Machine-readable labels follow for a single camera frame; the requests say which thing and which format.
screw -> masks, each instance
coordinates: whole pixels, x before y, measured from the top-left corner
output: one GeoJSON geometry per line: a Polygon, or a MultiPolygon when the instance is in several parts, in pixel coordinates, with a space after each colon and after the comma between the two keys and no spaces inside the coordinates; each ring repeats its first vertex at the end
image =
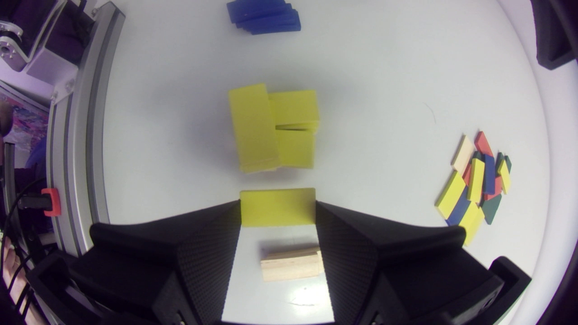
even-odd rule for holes
{"type": "Polygon", "coordinates": [[[74,79],[69,80],[66,85],[64,85],[64,88],[66,89],[66,91],[70,94],[70,92],[72,91],[72,88],[74,88],[74,79]]]}

yellow block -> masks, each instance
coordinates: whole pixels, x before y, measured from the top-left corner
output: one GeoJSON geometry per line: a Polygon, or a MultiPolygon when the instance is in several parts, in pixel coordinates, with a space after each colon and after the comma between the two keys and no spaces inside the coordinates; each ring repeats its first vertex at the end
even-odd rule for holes
{"type": "Polygon", "coordinates": [[[275,125],[308,124],[319,122],[317,94],[314,90],[270,93],[269,100],[275,116],[275,125]]]}
{"type": "Polygon", "coordinates": [[[241,225],[284,227],[315,224],[315,189],[241,191],[241,225]]]}
{"type": "Polygon", "coordinates": [[[276,130],[281,165],[313,168],[315,136],[310,131],[276,130]]]}
{"type": "Polygon", "coordinates": [[[443,189],[438,200],[435,202],[435,207],[444,219],[447,220],[447,218],[450,217],[465,187],[466,183],[462,175],[454,171],[450,176],[450,180],[447,181],[446,188],[443,189]]]}
{"type": "Polygon", "coordinates": [[[484,212],[474,202],[470,202],[462,221],[460,221],[460,226],[466,229],[464,245],[468,246],[472,242],[482,220],[484,220],[484,212]]]}
{"type": "Polygon", "coordinates": [[[249,173],[281,166],[265,84],[230,90],[229,104],[240,169],[249,173]]]}
{"type": "Polygon", "coordinates": [[[484,168],[486,164],[479,159],[472,159],[472,172],[470,173],[470,183],[468,188],[468,200],[480,203],[481,186],[484,182],[484,168]]]}
{"type": "Polygon", "coordinates": [[[303,131],[311,131],[311,132],[313,132],[313,134],[317,134],[317,130],[319,129],[319,122],[276,125],[276,129],[277,130],[303,130],[303,131]]]}
{"type": "Polygon", "coordinates": [[[502,177],[502,190],[504,190],[504,194],[507,194],[510,190],[510,172],[507,170],[505,159],[502,159],[500,166],[498,166],[498,175],[502,177]]]}

blue block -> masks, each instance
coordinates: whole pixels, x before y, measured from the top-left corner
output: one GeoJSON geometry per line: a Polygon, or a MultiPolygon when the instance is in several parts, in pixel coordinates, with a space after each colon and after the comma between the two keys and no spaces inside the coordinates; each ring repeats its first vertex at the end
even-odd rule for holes
{"type": "Polygon", "coordinates": [[[494,195],[496,193],[496,161],[494,156],[489,154],[484,155],[484,183],[482,185],[482,192],[484,194],[494,195]]]}
{"type": "Polygon", "coordinates": [[[237,28],[244,28],[245,30],[251,30],[271,25],[295,24],[296,22],[295,16],[297,15],[297,11],[291,7],[290,3],[286,4],[285,8],[286,9],[284,11],[278,14],[272,14],[236,23],[237,28]]]}
{"type": "Polygon", "coordinates": [[[454,209],[451,211],[450,216],[446,220],[448,226],[456,226],[460,224],[460,221],[462,221],[462,218],[464,217],[464,214],[470,205],[470,201],[468,200],[467,196],[468,187],[466,186],[462,192],[462,195],[460,196],[460,199],[455,204],[454,209]]]}
{"type": "Polygon", "coordinates": [[[279,33],[279,32],[298,32],[301,30],[301,22],[299,20],[299,14],[294,10],[295,23],[293,24],[279,24],[271,25],[261,28],[255,28],[249,30],[253,35],[268,34],[268,33],[279,33]]]}
{"type": "Polygon", "coordinates": [[[229,18],[233,24],[257,17],[279,14],[285,8],[285,0],[235,0],[227,4],[229,18]]]}

white tabletop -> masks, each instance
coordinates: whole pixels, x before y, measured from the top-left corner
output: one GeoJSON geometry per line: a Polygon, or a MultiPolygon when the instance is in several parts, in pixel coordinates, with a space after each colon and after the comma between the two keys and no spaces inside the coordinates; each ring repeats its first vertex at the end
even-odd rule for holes
{"type": "MultiPolygon", "coordinates": [[[[217,205],[241,190],[315,187],[320,201],[445,226],[434,201],[451,158],[462,133],[483,130],[512,159],[512,188],[467,250],[486,266],[507,256],[532,275],[549,147],[527,56],[497,2],[294,0],[303,30],[259,36],[230,23],[226,2],[115,0],[127,19],[105,111],[112,223],[217,205]],[[261,82],[269,91],[317,90],[315,169],[239,171],[227,91],[261,82]]],[[[258,249],[271,238],[316,241],[307,227],[242,229],[223,319],[330,322],[326,289],[313,302],[291,302],[324,276],[275,286],[255,276],[258,249]],[[242,296],[247,279],[251,299],[242,296]],[[279,299],[264,308],[270,292],[279,299]]]]}

wooden block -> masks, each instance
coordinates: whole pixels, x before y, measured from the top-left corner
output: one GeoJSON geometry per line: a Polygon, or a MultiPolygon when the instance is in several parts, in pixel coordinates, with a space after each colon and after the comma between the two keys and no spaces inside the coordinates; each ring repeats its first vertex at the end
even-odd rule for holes
{"type": "Polygon", "coordinates": [[[315,224],[315,189],[241,191],[244,227],[315,224]]]}
{"type": "Polygon", "coordinates": [[[281,166],[275,120],[265,84],[229,91],[239,167],[245,173],[281,166]]]}
{"type": "Polygon", "coordinates": [[[502,160],[506,161],[507,171],[512,172],[512,162],[510,162],[510,157],[504,156],[503,153],[499,152],[498,156],[496,157],[496,173],[498,173],[498,167],[500,166],[502,160]]]}
{"type": "Polygon", "coordinates": [[[318,125],[319,123],[317,94],[314,90],[270,93],[269,101],[277,128],[283,125],[318,125]]]}
{"type": "Polygon", "coordinates": [[[276,130],[281,165],[313,168],[315,136],[310,131],[276,130]]]}
{"type": "Polygon", "coordinates": [[[455,204],[460,199],[460,195],[465,186],[466,183],[462,179],[461,175],[458,174],[457,171],[454,171],[450,176],[450,180],[447,181],[446,187],[435,202],[435,207],[444,219],[447,220],[451,212],[454,210],[455,204]]]}
{"type": "Polygon", "coordinates": [[[507,171],[508,171],[508,173],[511,173],[512,172],[512,162],[510,161],[510,157],[506,156],[506,157],[504,157],[504,159],[506,160],[507,171]]]}
{"type": "Polygon", "coordinates": [[[487,154],[490,156],[494,156],[494,154],[492,154],[492,149],[490,148],[490,144],[488,144],[488,139],[486,139],[486,135],[484,134],[483,131],[480,131],[477,133],[476,136],[476,140],[474,141],[474,144],[476,145],[477,151],[483,153],[483,154],[487,154]]]}
{"type": "Polygon", "coordinates": [[[494,157],[484,155],[484,182],[482,185],[484,194],[493,195],[496,190],[496,166],[494,157]]]}
{"type": "Polygon", "coordinates": [[[303,256],[261,260],[261,271],[265,282],[312,278],[319,275],[321,268],[317,252],[310,252],[303,256]]]}
{"type": "Polygon", "coordinates": [[[470,205],[470,201],[468,201],[467,196],[468,196],[468,187],[466,186],[462,191],[460,199],[455,204],[454,209],[451,211],[450,216],[446,220],[448,226],[455,226],[457,224],[460,224],[460,222],[462,221],[462,218],[464,217],[464,214],[466,213],[466,210],[468,210],[468,207],[470,205]]]}
{"type": "Polygon", "coordinates": [[[484,161],[484,154],[479,152],[479,151],[476,151],[473,153],[473,156],[472,156],[472,159],[474,159],[474,158],[484,161]]]}
{"type": "Polygon", "coordinates": [[[498,167],[498,174],[502,177],[502,190],[504,194],[510,190],[510,172],[507,169],[506,160],[502,160],[500,166],[498,167]]]}
{"type": "Polygon", "coordinates": [[[482,160],[472,159],[472,172],[470,175],[468,200],[474,203],[480,203],[481,187],[484,182],[485,164],[482,160]]]}
{"type": "Polygon", "coordinates": [[[472,242],[472,239],[476,235],[483,219],[484,212],[482,209],[478,208],[474,202],[471,202],[468,210],[466,210],[466,213],[462,218],[462,221],[460,222],[460,226],[466,229],[466,239],[464,240],[464,245],[469,246],[469,244],[472,242]]]}
{"type": "Polygon", "coordinates": [[[470,162],[466,167],[466,171],[464,172],[464,182],[466,182],[466,186],[469,186],[469,179],[470,175],[472,174],[472,163],[470,162]]]}
{"type": "Polygon", "coordinates": [[[458,146],[458,151],[455,152],[454,158],[451,161],[452,168],[460,173],[460,175],[463,175],[475,151],[476,147],[468,136],[464,134],[458,146]]]}
{"type": "Polygon", "coordinates": [[[276,125],[275,128],[277,130],[310,131],[313,134],[317,134],[317,130],[319,129],[319,122],[276,125]]]}
{"type": "Polygon", "coordinates": [[[496,187],[495,187],[494,193],[492,195],[484,194],[484,201],[489,201],[489,200],[495,198],[496,196],[502,194],[502,177],[501,176],[496,176],[495,185],[496,185],[496,187]]]}
{"type": "Polygon", "coordinates": [[[501,201],[502,195],[498,194],[495,198],[482,202],[481,209],[484,211],[484,218],[486,219],[486,223],[492,224],[501,201]]]}
{"type": "Polygon", "coordinates": [[[319,273],[325,272],[325,268],[323,267],[323,257],[321,256],[321,249],[319,247],[292,250],[290,252],[283,252],[283,253],[271,253],[271,254],[267,255],[267,257],[264,258],[262,261],[275,260],[275,259],[279,259],[279,258],[308,256],[311,253],[317,254],[317,257],[319,258],[319,273]]]}

